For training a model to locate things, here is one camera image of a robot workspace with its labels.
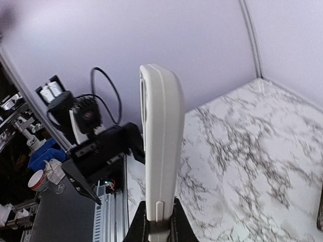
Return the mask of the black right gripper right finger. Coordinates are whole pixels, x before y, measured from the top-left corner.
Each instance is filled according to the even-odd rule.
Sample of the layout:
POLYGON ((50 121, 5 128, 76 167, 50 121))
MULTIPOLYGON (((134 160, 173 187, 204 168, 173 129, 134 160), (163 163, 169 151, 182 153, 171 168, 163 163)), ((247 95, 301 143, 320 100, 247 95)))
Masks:
POLYGON ((169 241, 199 242, 178 198, 174 199, 169 241))

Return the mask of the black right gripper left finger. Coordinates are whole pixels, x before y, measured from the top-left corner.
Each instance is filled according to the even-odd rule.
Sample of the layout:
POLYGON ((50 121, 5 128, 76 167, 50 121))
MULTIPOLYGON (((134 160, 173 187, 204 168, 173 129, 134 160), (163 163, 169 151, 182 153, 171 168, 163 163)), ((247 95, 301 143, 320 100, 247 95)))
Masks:
POLYGON ((141 201, 123 242, 147 242, 148 221, 146 219, 146 202, 141 201))

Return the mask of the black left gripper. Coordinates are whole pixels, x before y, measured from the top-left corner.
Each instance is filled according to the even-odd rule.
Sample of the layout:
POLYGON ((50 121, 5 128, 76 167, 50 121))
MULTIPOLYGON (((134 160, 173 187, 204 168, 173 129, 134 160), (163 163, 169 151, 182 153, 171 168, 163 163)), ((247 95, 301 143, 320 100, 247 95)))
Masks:
POLYGON ((101 205, 101 200, 84 176, 91 176, 121 154, 132 153, 134 159, 145 165, 143 138, 134 123, 113 126, 70 150, 70 159, 63 162, 62 169, 75 190, 101 205))

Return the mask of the translucent grey phone case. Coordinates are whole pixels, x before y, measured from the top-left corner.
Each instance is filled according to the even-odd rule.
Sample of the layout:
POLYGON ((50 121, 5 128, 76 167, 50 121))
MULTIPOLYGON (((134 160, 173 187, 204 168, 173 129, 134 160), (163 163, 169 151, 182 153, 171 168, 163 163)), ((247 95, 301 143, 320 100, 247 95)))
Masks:
POLYGON ((183 90, 175 73, 140 66, 148 241, 167 241, 174 209, 185 119, 183 90))

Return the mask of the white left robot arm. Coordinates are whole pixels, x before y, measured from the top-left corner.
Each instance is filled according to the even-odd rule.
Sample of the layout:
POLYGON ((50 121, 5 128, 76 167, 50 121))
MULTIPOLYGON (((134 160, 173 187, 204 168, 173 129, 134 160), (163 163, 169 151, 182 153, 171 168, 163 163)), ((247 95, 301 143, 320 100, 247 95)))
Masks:
POLYGON ((121 124, 123 109, 119 94, 116 95, 118 117, 111 118, 112 126, 103 127, 98 104, 104 100, 95 91, 97 70, 91 71, 89 94, 74 96, 64 88, 58 76, 49 80, 55 84, 55 91, 49 91, 52 100, 41 94, 42 87, 38 87, 36 93, 47 107, 48 121, 73 145, 62 164, 64 173, 80 195, 100 205, 94 187, 104 185, 109 193, 120 190, 124 157, 133 154, 137 161, 144 163, 145 155, 139 127, 132 122, 121 124))

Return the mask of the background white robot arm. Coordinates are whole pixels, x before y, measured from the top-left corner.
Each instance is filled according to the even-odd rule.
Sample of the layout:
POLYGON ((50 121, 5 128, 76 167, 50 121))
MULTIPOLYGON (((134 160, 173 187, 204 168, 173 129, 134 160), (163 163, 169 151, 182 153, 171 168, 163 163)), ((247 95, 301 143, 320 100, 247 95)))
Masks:
POLYGON ((31 156, 36 150, 38 150, 45 142, 45 138, 38 138, 35 134, 43 128, 40 123, 35 123, 35 119, 30 117, 26 119, 22 116, 18 116, 14 121, 14 127, 27 139, 27 146, 30 149, 29 156, 31 156))

